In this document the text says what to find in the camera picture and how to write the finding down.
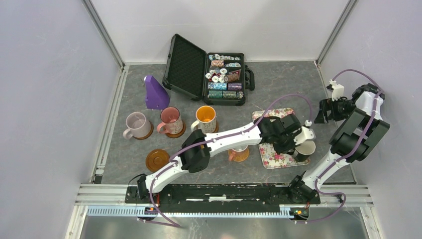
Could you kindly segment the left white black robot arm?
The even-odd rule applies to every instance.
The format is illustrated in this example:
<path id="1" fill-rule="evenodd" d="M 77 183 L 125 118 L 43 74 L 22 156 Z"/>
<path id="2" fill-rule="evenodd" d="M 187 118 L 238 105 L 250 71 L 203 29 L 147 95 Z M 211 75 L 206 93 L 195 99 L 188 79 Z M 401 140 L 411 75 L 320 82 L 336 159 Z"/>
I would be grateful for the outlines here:
<path id="1" fill-rule="evenodd" d="M 245 126 L 220 133 L 191 133 L 180 151 L 170 157 L 169 163 L 157 172 L 141 174 L 137 180 L 137 196 L 145 203 L 156 198 L 156 193 L 186 173 L 207 168 L 210 158 L 227 150 L 272 144 L 277 153 L 287 153 L 305 142 L 305 128 L 294 114 L 283 118 L 260 117 Z"/>

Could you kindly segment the black mug cream inside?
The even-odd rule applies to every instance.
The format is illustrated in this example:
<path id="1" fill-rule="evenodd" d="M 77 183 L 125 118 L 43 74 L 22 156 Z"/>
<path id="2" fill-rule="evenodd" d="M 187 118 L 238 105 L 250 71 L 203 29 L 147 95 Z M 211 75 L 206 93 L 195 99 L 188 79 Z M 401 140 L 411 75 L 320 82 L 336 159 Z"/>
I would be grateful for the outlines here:
<path id="1" fill-rule="evenodd" d="M 316 150 L 316 144 L 313 141 L 306 141 L 298 145 L 292 154 L 296 162 L 306 161 Z"/>

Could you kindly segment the pink ceramic mug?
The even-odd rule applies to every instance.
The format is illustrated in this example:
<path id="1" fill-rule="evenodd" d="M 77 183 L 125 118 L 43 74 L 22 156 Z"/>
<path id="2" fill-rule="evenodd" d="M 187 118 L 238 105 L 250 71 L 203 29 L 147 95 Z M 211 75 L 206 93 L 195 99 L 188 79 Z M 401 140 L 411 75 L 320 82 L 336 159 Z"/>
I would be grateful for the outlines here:
<path id="1" fill-rule="evenodd" d="M 176 107 L 167 107 L 160 114 L 161 123 L 157 126 L 160 134 L 178 134 L 183 128 L 183 120 Z"/>

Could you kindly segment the lavender ceramic mug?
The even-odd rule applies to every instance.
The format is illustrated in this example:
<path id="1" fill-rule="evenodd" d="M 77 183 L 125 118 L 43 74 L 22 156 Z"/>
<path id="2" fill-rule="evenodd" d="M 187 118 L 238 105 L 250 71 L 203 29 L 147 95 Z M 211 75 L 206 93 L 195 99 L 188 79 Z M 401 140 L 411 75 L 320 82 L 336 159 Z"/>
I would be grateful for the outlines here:
<path id="1" fill-rule="evenodd" d="M 150 131 L 150 121 L 143 113 L 133 112 L 125 120 L 127 129 L 123 132 L 123 137 L 127 140 L 135 137 L 146 136 Z"/>

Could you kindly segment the brown wooden coaster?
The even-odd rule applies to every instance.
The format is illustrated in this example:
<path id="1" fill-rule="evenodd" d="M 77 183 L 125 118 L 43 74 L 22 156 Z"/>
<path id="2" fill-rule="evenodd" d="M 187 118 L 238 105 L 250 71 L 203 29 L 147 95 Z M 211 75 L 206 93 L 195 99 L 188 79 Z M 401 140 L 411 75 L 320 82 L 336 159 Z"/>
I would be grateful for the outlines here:
<path id="1" fill-rule="evenodd" d="M 145 164 L 149 171 L 156 172 L 169 163 L 169 158 L 167 151 L 155 149 L 146 156 Z"/>
<path id="2" fill-rule="evenodd" d="M 135 137 L 134 136 L 134 138 L 135 139 L 138 139 L 138 140 L 147 139 L 148 137 L 150 137 L 152 135 L 153 131 L 154 131 L 154 125 L 150 122 L 150 131 L 149 131 L 149 133 L 146 136 L 143 136 L 143 137 Z"/>
<path id="3" fill-rule="evenodd" d="M 184 134 L 185 131 L 186 131 L 186 123 L 183 121 L 183 128 L 178 134 L 165 133 L 165 135 L 169 138 L 179 138 Z"/>

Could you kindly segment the floral rectangular tray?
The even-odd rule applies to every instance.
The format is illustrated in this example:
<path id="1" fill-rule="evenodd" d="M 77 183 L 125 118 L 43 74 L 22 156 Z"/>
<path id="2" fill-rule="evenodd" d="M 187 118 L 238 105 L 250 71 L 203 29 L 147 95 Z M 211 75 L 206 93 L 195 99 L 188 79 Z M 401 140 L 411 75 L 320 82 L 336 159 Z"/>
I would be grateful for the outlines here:
<path id="1" fill-rule="evenodd" d="M 279 108 L 269 110 L 265 117 L 278 117 L 283 118 L 289 114 L 294 114 L 292 108 Z M 308 158 L 303 162 L 298 162 L 290 154 L 277 154 L 272 144 L 263 143 L 258 145 L 259 153 L 263 166 L 266 169 L 279 169 L 286 167 L 296 167 L 310 164 L 311 160 Z"/>

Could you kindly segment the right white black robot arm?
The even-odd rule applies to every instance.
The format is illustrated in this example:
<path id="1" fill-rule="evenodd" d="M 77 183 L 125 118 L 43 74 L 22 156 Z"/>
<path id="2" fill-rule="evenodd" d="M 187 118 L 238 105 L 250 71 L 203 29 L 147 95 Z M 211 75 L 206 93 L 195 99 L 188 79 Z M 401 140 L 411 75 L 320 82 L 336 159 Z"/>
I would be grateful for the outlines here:
<path id="1" fill-rule="evenodd" d="M 385 95 L 373 84 L 360 86 L 352 98 L 327 99 L 320 102 L 315 123 L 343 121 L 329 140 L 330 149 L 318 164 L 296 176 L 287 188 L 293 203 L 315 203 L 322 184 L 337 170 L 364 160 L 390 129 L 380 114 Z"/>

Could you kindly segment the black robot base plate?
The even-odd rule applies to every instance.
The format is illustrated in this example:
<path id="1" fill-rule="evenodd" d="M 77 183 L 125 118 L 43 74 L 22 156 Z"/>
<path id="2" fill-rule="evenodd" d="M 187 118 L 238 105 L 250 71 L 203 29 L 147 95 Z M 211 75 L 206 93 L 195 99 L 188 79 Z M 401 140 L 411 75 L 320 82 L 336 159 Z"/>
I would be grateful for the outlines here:
<path id="1" fill-rule="evenodd" d="M 275 213 L 321 203 L 316 190 L 283 184 L 169 184 L 153 199 L 164 213 Z"/>

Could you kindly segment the floral mug orange inside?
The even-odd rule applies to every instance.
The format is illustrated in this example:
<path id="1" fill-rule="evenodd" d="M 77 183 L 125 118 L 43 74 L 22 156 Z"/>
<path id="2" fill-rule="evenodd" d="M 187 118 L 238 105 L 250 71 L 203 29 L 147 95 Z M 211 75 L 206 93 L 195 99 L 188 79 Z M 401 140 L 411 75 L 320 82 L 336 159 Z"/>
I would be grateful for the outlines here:
<path id="1" fill-rule="evenodd" d="M 210 106 L 199 107 L 195 113 L 196 120 L 191 124 L 191 131 L 200 129 L 203 133 L 214 133 L 217 130 L 215 109 Z"/>

